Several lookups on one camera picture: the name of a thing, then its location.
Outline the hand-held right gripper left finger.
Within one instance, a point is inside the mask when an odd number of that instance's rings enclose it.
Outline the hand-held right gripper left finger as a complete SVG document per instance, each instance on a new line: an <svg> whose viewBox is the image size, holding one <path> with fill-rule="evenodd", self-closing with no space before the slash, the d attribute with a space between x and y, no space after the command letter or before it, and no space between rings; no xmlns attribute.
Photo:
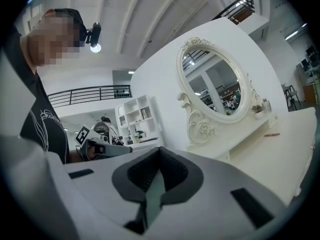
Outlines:
<svg viewBox="0 0 320 240"><path fill-rule="evenodd" d="M62 164L59 156L46 154L49 172L71 222L60 232L61 240L160 240L161 232L138 234L125 225L133 221L139 204L124 200L112 183L112 174L148 149L97 161Z"/></svg>

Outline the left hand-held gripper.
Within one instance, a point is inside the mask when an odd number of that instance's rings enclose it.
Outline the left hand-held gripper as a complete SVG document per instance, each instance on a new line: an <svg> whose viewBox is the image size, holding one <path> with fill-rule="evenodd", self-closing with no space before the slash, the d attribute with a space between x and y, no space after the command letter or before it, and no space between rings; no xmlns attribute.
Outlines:
<svg viewBox="0 0 320 240"><path fill-rule="evenodd" d="M91 161L97 157L117 157L133 152L130 146L110 145L107 137L100 135L86 125L83 125L75 136L76 151L83 161ZM88 151L94 148L94 156Z"/></svg>

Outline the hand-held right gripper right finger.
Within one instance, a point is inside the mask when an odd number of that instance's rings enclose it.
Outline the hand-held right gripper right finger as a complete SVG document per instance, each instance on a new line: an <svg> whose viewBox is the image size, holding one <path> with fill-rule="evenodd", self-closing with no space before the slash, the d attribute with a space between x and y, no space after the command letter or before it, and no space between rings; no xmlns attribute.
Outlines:
<svg viewBox="0 0 320 240"><path fill-rule="evenodd" d="M149 240L235 240L255 231L232 191L245 189L272 216L286 205L272 191L236 167L186 151L176 153L203 172L201 188L182 204L166 205L146 231Z"/></svg>

